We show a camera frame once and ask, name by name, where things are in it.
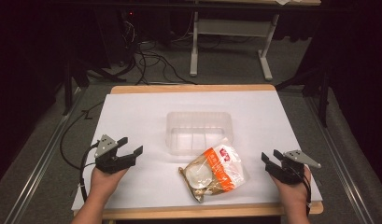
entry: black cable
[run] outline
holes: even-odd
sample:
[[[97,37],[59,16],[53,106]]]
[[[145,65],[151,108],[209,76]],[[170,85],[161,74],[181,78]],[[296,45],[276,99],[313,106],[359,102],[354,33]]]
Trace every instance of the black cable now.
[[[304,184],[304,187],[306,188],[306,191],[307,191],[307,196],[306,196],[306,215],[309,216],[310,206],[311,206],[311,198],[312,198],[312,189],[311,189],[311,186],[310,186],[310,182],[309,182],[309,180],[307,179],[307,177],[305,175],[300,176],[292,167],[290,167],[290,168],[299,177],[299,179]]]
[[[82,193],[83,201],[86,202],[88,199],[88,194],[86,192],[86,187],[85,187],[85,179],[83,178],[83,171],[85,169],[86,165],[86,160],[88,159],[89,152],[95,148],[98,147],[98,144],[100,141],[97,141],[94,145],[91,145],[83,154],[82,161],[80,162],[80,169],[79,169],[79,185],[80,185],[80,191]]]
[[[94,105],[92,106],[91,108],[89,108],[88,110],[82,110],[82,114],[80,116],[78,116],[64,131],[63,135],[62,135],[62,138],[60,139],[60,154],[62,155],[62,158],[63,160],[70,166],[72,166],[73,168],[77,169],[77,170],[80,170],[80,167],[76,166],[74,163],[72,163],[69,159],[66,158],[66,156],[64,155],[64,149],[63,149],[63,142],[64,142],[64,138],[66,136],[66,134],[68,133],[68,131],[71,129],[72,126],[74,126],[74,124],[80,119],[82,118],[84,115],[88,115],[89,112],[96,108],[97,106],[99,106],[100,104],[102,104],[104,101],[98,103],[97,105]]]
[[[139,50],[138,54],[141,54],[142,60],[144,61],[144,65],[143,65],[144,69],[141,70],[141,68],[138,67],[137,64],[135,65],[138,68],[138,70],[140,71],[140,73],[141,73],[141,78],[138,79],[138,81],[135,83],[135,85],[137,86],[138,84],[140,84],[140,82],[142,80],[144,80],[144,83],[148,85],[147,80],[145,79],[145,71],[147,70],[147,61],[146,61],[145,55],[142,52],[142,50],[141,50],[139,45],[138,45],[138,50]]]
[[[171,69],[173,70],[175,76],[176,76],[177,78],[179,78],[181,81],[183,81],[184,83],[197,85],[196,83],[194,83],[194,82],[192,82],[192,81],[189,81],[189,80],[187,80],[187,79],[185,79],[185,78],[179,76],[178,73],[177,73],[176,68],[175,68],[172,64],[170,64],[170,63],[167,61],[167,59],[165,59],[162,55],[159,55],[159,54],[157,54],[157,53],[155,53],[155,52],[153,52],[153,51],[147,51],[147,53],[143,53],[143,52],[141,52],[141,53],[142,53],[142,56],[143,56],[144,58],[156,58],[156,59],[159,59],[161,62],[163,62],[165,65],[168,65],[169,67],[171,67]]]

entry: wooden table edge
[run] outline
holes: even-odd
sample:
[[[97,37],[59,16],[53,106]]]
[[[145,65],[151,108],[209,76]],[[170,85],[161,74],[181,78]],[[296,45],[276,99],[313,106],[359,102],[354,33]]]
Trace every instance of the wooden table edge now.
[[[195,92],[195,91],[275,91],[270,84],[250,85],[160,85],[160,86],[115,86],[111,94],[157,93],[157,92]]]

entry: plastic bin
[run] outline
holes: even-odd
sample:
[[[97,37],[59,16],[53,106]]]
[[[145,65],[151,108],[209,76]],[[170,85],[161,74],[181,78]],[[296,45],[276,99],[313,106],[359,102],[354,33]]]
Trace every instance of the plastic bin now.
[[[198,156],[225,137],[233,142],[232,118],[226,112],[167,114],[166,145],[172,155]]]

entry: food package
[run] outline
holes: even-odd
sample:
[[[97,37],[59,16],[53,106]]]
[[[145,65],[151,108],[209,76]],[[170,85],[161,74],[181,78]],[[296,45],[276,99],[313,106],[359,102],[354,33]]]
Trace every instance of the food package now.
[[[226,138],[219,145],[207,149],[185,169],[179,167],[178,170],[199,203],[204,201],[205,195],[228,192],[248,179],[238,154]]]

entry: human hand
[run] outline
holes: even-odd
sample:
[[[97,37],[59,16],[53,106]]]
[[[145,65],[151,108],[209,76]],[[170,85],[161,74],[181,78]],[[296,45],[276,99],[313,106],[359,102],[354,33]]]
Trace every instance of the human hand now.
[[[89,198],[93,198],[99,203],[106,204],[109,197],[117,188],[121,178],[126,174],[127,170],[128,169],[124,169],[111,175],[94,167],[92,170],[92,182]]]
[[[304,184],[288,185],[271,177],[280,193],[280,201],[289,223],[309,223],[306,213],[307,190]],[[310,183],[311,173],[306,166],[304,167],[304,178],[307,179],[306,182]]]

